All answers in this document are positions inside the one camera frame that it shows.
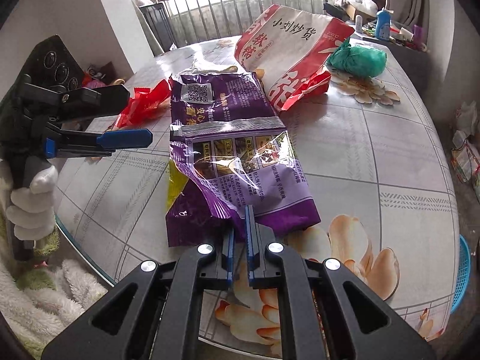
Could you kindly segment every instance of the green plastic bag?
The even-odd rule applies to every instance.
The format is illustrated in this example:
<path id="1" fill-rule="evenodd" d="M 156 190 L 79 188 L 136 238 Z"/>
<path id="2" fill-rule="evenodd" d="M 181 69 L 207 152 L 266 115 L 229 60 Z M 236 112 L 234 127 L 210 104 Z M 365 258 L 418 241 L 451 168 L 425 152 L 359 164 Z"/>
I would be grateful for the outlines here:
<path id="1" fill-rule="evenodd" d="M 376 77 L 385 69 L 385 51 L 368 46 L 351 46 L 350 38 L 328 57 L 326 63 L 357 77 Z"/>

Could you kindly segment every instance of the red and white bag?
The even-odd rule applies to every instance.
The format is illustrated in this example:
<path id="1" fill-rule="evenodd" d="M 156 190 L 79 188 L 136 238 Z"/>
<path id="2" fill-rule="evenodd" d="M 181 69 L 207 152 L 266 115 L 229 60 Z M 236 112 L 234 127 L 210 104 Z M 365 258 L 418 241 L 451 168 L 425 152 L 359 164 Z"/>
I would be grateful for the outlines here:
<path id="1" fill-rule="evenodd" d="M 335 17 L 274 4 L 243 33 L 235 59 L 257 71 L 277 111 L 287 110 L 314 89 L 327 91 L 330 73 L 323 64 L 352 33 Z"/>

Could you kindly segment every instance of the red snack bag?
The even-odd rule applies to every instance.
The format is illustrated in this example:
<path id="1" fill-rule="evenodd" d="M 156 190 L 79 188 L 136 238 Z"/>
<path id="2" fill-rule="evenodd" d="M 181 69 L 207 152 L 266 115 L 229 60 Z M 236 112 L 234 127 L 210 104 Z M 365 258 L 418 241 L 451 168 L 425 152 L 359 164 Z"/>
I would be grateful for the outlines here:
<path id="1" fill-rule="evenodd" d="M 155 88 L 135 88 L 135 96 L 117 117 L 114 129 L 139 125 L 148 119 L 158 117 L 158 106 L 170 98 L 169 83 L 163 79 Z"/>
<path id="2" fill-rule="evenodd" d="M 277 111 L 315 89 L 328 89 L 323 64 L 353 28 L 335 17 L 272 5 L 243 33 L 235 59 L 255 71 Z"/>

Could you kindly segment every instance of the blue basket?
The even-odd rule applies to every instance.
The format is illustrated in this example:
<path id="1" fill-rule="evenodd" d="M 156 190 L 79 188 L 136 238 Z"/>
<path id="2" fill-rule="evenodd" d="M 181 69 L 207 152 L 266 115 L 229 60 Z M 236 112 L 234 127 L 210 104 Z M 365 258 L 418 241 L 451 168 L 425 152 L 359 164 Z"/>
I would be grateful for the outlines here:
<path id="1" fill-rule="evenodd" d="M 470 250 L 465 238 L 460 236 L 460 256 L 458 257 L 457 285 L 453 295 L 452 311 L 454 312 L 465 295 L 470 278 Z"/>

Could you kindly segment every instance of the wall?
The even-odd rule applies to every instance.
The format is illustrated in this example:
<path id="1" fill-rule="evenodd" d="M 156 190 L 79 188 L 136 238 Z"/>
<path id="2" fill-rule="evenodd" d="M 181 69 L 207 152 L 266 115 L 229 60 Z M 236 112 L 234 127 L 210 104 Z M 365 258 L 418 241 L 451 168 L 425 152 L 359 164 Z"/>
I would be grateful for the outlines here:
<path id="1" fill-rule="evenodd" d="M 430 0 L 427 47 L 432 61 L 424 103 L 437 124 L 462 102 L 480 108 L 480 35 L 457 0 Z"/>
<path id="2" fill-rule="evenodd" d="M 0 98 L 32 48 L 54 34 L 82 68 L 112 61 L 118 75 L 129 78 L 153 55 L 131 0 L 116 2 L 20 0 L 0 30 Z"/>

